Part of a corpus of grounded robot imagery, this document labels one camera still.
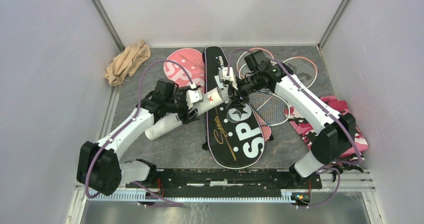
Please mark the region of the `clear tube lid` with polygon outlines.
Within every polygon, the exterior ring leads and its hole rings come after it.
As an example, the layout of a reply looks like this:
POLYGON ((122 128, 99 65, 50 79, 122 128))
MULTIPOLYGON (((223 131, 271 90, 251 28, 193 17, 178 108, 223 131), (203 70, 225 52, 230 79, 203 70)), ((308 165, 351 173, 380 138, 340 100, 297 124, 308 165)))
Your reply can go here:
POLYGON ((237 109, 230 109, 227 113, 227 119, 231 123, 240 121, 240 112, 237 109))

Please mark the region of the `white shuttlecock tube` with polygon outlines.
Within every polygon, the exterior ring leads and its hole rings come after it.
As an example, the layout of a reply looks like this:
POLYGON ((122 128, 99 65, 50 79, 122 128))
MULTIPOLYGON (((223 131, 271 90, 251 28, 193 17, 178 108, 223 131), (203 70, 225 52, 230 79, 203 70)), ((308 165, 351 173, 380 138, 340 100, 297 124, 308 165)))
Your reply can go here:
MULTIPOLYGON (((198 117, 207 111, 223 104, 228 103, 228 88, 219 88, 216 87, 209 92, 203 94, 203 101, 195 104, 192 109, 198 110, 198 117)), ((146 137, 153 141, 168 132, 182 126, 182 121, 178 119, 176 113, 170 113, 165 117, 161 118, 156 122, 152 127, 148 128, 145 131, 146 137)))

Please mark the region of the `black sport racket bag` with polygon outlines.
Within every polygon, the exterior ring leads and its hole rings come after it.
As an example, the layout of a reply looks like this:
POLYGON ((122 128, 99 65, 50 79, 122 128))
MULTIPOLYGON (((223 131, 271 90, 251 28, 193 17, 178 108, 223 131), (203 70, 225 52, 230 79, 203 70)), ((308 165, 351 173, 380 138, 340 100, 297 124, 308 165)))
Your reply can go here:
MULTIPOLYGON (((205 91, 223 89, 219 82, 219 70, 228 66, 228 59, 219 46, 207 46, 202 52, 205 65, 205 91)), ((256 164, 265 149, 263 130, 250 105, 240 112, 239 121, 229 122, 226 104, 207 111, 207 146, 215 162, 223 168, 246 169, 256 164)))

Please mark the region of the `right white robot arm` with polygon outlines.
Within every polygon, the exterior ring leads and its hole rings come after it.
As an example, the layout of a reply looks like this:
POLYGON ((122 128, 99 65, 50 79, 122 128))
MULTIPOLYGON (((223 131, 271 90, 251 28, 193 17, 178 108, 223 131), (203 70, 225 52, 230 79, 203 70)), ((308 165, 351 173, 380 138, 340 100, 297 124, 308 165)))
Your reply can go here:
POLYGON ((268 58, 262 50, 245 57, 251 73, 238 78, 228 63, 219 71, 219 79, 228 88, 229 108, 241 108, 250 94, 269 89, 294 107, 313 127, 317 137, 311 149, 290 168, 289 183, 302 188, 309 176, 322 170, 353 148, 355 144, 356 119, 352 114, 342 115, 329 107, 312 93, 284 62, 268 58))

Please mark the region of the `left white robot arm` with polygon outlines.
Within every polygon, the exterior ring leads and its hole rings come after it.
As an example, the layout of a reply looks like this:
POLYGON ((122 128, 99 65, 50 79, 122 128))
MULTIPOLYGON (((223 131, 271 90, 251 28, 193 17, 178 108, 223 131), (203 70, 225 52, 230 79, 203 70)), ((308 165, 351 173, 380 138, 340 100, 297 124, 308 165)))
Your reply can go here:
POLYGON ((157 182, 153 165, 143 160, 121 163, 122 155, 142 134, 157 138, 198 120, 202 101, 200 86, 193 82, 180 87, 169 79, 158 80, 154 90, 139 100, 118 127, 98 141, 86 141, 81 146, 76 180, 84 185, 86 197, 109 196, 119 186, 132 182, 153 187, 157 182))

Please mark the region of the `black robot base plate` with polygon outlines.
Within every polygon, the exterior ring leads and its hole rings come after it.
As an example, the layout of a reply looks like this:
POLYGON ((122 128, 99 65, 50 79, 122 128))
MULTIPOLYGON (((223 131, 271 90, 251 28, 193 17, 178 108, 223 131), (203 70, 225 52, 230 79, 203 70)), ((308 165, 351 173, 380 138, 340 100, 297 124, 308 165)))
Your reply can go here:
POLYGON ((160 187, 165 198, 273 198, 282 190, 323 187, 321 177, 297 178, 287 169, 154 169, 141 181, 148 189, 160 187))

